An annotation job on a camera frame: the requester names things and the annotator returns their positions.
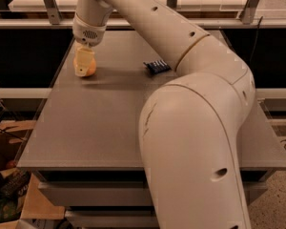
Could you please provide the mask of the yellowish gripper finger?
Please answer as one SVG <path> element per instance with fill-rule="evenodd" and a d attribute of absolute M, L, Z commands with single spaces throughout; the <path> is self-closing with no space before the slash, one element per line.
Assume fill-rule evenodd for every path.
<path fill-rule="evenodd" d="M 92 49 L 87 47 L 79 47 L 75 50 L 75 57 L 74 59 L 77 59 L 80 64 L 89 63 L 94 58 L 94 52 Z"/>

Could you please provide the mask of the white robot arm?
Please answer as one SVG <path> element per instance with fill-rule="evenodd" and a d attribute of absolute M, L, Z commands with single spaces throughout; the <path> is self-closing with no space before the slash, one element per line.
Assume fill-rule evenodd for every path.
<path fill-rule="evenodd" d="M 160 229 L 251 229 L 237 134 L 255 104 L 244 61 L 157 0 L 78 0 L 73 34 L 91 48 L 117 10 L 176 78 L 142 108 L 139 147 Z"/>

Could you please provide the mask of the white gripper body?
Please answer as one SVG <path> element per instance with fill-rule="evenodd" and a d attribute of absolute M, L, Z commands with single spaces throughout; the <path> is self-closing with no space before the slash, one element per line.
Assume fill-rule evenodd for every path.
<path fill-rule="evenodd" d="M 72 33 L 75 40 L 88 47 L 95 47 L 101 43 L 107 28 L 107 15 L 88 16 L 81 18 L 78 14 L 74 16 Z"/>

